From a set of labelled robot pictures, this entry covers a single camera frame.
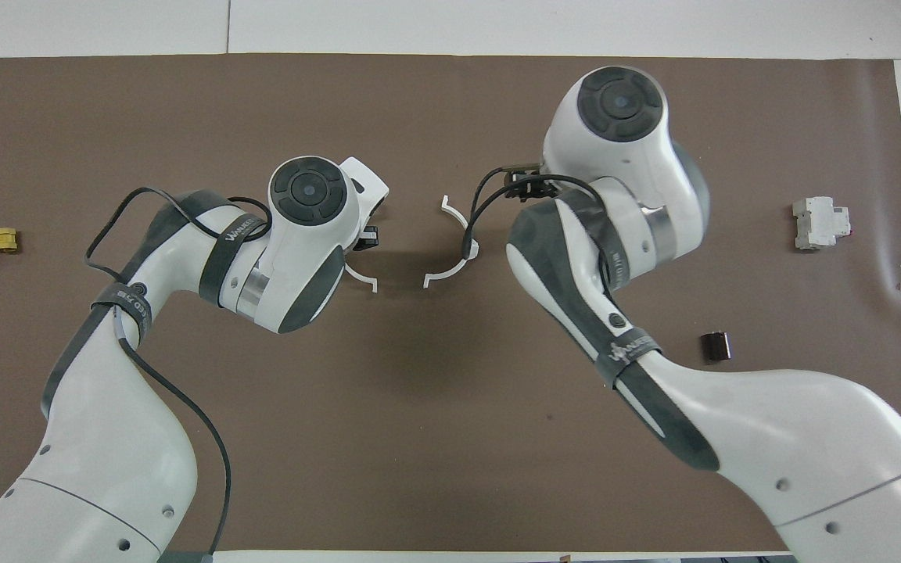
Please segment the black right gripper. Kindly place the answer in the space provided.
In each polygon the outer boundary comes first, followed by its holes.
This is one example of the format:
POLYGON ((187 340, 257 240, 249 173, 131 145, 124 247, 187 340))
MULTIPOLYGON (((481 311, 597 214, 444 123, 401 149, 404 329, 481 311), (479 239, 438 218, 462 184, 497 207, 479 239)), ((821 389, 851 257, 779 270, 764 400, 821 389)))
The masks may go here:
POLYGON ((513 185, 505 190, 504 197, 518 199, 525 203, 528 199, 541 199, 541 197, 557 197, 562 191, 555 183, 541 178, 540 165, 535 163, 511 165, 505 167, 504 187, 513 185))

